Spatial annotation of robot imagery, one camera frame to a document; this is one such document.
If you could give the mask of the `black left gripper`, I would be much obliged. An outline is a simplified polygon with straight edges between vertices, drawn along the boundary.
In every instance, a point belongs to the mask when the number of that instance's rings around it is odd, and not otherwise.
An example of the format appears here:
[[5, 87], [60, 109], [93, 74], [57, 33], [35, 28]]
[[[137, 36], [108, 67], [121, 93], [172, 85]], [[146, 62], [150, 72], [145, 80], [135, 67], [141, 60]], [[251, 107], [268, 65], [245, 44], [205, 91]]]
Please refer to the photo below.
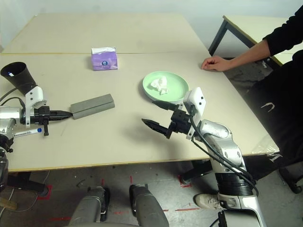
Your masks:
[[29, 118], [26, 118], [26, 109], [22, 109], [22, 124], [30, 126], [31, 124], [38, 124], [44, 127], [44, 136], [48, 136], [48, 124], [50, 120], [65, 120], [71, 117], [72, 113], [61, 110], [50, 111], [50, 107], [41, 106], [39, 108], [33, 108], [30, 111]]

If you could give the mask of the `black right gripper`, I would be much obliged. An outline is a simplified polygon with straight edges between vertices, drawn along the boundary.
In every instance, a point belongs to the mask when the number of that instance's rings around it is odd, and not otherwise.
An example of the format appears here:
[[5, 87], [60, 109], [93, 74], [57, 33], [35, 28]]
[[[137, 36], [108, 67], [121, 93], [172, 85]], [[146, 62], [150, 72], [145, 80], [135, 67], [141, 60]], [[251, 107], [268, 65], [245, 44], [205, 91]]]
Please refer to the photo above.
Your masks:
[[[173, 104], [173, 103], [161, 101], [161, 100], [155, 100], [152, 103], [164, 110], [174, 111], [171, 116], [171, 123], [170, 123], [171, 130], [176, 133], [180, 132], [183, 134], [188, 134], [188, 132], [191, 128], [191, 123], [190, 123], [190, 119], [189, 119], [190, 115], [188, 115], [185, 111], [178, 110], [178, 108], [179, 108], [178, 104]], [[155, 121], [149, 120], [149, 119], [142, 118], [142, 122], [145, 125], [147, 125], [149, 128], [151, 128], [152, 130], [154, 130], [160, 134], [163, 134], [167, 139], [170, 139], [171, 133], [169, 132], [168, 128], [163, 127], [158, 122], [155, 122]]]

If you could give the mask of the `person bare hand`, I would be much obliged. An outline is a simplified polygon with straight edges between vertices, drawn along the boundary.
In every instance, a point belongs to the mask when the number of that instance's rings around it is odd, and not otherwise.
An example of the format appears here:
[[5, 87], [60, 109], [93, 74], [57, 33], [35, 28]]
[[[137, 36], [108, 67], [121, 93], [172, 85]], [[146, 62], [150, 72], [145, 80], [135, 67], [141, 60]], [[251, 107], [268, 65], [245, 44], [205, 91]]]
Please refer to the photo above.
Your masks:
[[215, 71], [226, 71], [231, 68], [232, 61], [223, 59], [219, 56], [214, 56], [210, 58], [206, 58], [202, 65], [202, 70], [215, 70]]

